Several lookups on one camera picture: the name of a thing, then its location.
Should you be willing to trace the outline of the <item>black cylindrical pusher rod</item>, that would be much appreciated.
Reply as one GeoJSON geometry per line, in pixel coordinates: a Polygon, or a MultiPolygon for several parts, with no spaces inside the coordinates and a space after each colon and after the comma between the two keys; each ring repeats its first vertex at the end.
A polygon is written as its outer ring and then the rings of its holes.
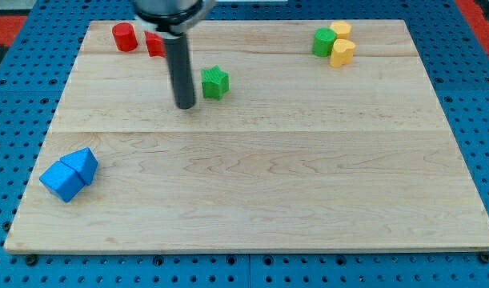
{"type": "Polygon", "coordinates": [[[179,109],[188,110],[196,103],[188,38],[185,34],[164,34],[163,41],[174,103],[179,109]]]}

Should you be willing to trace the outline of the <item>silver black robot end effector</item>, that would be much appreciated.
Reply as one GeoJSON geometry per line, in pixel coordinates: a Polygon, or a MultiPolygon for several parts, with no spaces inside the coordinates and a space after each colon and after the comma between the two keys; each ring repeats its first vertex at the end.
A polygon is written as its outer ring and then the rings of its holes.
{"type": "Polygon", "coordinates": [[[215,0],[132,0],[135,19],[145,31],[177,38],[203,21],[215,0]]]}

